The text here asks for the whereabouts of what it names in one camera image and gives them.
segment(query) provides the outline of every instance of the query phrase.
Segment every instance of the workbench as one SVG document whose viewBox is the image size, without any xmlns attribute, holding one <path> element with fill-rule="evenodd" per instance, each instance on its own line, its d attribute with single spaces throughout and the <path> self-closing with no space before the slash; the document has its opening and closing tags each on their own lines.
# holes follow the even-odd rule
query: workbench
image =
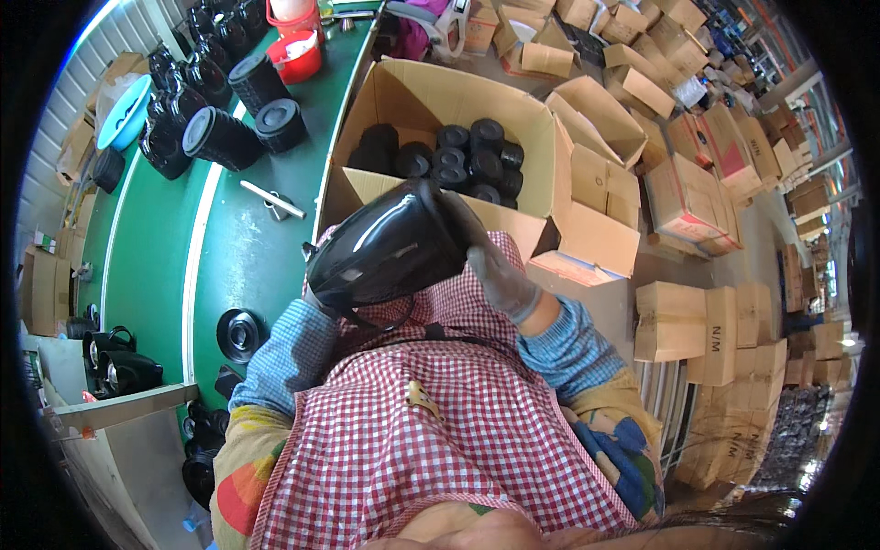
<svg viewBox="0 0 880 550">
<path fill-rule="evenodd" d="M 242 172 L 195 159 L 169 181 L 135 142 L 123 151 L 120 185 L 111 194 L 98 191 L 83 254 L 94 271 L 91 282 L 79 285 L 79 311 L 96 304 L 102 329 L 126 326 L 137 337 L 137 351 L 163 366 L 163 381 L 195 381 L 209 409 L 226 408 L 214 390 L 220 366 L 246 371 L 217 346 L 221 314 L 247 309 L 269 329 L 302 294 L 301 245 L 316 238 L 330 153 L 371 62 L 376 21 L 356 20 L 349 33 L 326 27 L 319 72 L 289 86 L 308 129 L 306 141 L 293 150 L 264 155 Z M 277 38 L 270 29 L 254 51 L 265 51 Z M 229 110 L 253 126 L 237 97 Z M 306 212 L 305 220 L 276 222 L 241 180 L 286 195 Z"/>
</svg>

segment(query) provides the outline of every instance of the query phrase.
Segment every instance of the yellow clip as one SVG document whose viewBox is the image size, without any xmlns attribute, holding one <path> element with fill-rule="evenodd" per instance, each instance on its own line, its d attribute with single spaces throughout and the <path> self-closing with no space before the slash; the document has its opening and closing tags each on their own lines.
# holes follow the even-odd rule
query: yellow clip
<svg viewBox="0 0 880 550">
<path fill-rule="evenodd" d="M 425 392 L 425 388 L 422 387 L 422 384 L 416 380 L 410 380 L 408 390 L 407 405 L 410 407 L 415 407 L 416 405 L 425 407 L 440 422 L 446 422 L 446 418 L 440 415 L 440 407 L 438 407 L 437 403 L 431 399 L 428 392 Z"/>
</svg>

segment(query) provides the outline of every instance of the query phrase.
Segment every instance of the red checkered apron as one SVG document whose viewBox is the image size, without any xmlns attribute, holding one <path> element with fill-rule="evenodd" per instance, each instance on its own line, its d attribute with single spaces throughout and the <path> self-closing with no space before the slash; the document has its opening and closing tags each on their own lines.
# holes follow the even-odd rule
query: red checkered apron
<svg viewBox="0 0 880 550">
<path fill-rule="evenodd" d="M 510 236 L 490 237 L 522 269 Z M 402 307 L 374 306 L 370 318 L 395 319 Z M 411 341 L 431 323 L 446 338 L 486 343 Z M 345 340 L 352 331 L 343 324 L 342 333 Z M 516 356 L 515 338 L 466 268 L 418 293 L 412 318 L 392 335 L 344 341 L 364 350 L 337 363 L 324 385 L 296 395 L 251 547 L 357 548 L 395 536 L 445 501 L 517 510 L 543 532 L 635 527 L 552 388 Z M 413 382 L 437 414 L 407 403 Z"/>
</svg>

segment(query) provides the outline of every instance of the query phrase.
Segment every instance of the blue plastic basin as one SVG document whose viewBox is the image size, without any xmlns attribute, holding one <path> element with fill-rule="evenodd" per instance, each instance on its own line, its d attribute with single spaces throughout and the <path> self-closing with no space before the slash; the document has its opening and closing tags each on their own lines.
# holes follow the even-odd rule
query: blue plastic basin
<svg viewBox="0 0 880 550">
<path fill-rule="evenodd" d="M 98 136 L 98 149 L 123 150 L 135 141 L 147 120 L 151 82 L 150 75 L 138 78 L 110 109 Z"/>
</svg>

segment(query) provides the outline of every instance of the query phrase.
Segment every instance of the red bucket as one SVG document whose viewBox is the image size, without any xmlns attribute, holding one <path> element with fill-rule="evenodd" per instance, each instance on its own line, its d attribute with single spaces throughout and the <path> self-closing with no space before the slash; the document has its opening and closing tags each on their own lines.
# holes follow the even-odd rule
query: red bucket
<svg viewBox="0 0 880 550">
<path fill-rule="evenodd" d="M 272 17 L 272 4 L 266 0 L 266 21 L 278 29 L 278 34 L 282 38 L 287 38 L 297 31 L 316 31 L 318 33 L 318 44 L 324 43 L 324 29 L 321 27 L 321 16 L 318 11 L 318 3 L 312 4 L 312 9 L 303 17 L 293 19 L 292 21 L 280 21 Z"/>
<path fill-rule="evenodd" d="M 286 85 L 303 82 L 318 72 L 321 68 L 321 50 L 315 44 L 307 49 L 305 53 L 296 59 L 284 61 L 287 59 L 287 45 L 300 40 L 309 40 L 312 38 L 314 31 L 297 31 L 290 33 L 284 38 L 280 38 L 266 48 L 266 53 L 275 68 L 278 70 L 278 76 Z"/>
</svg>

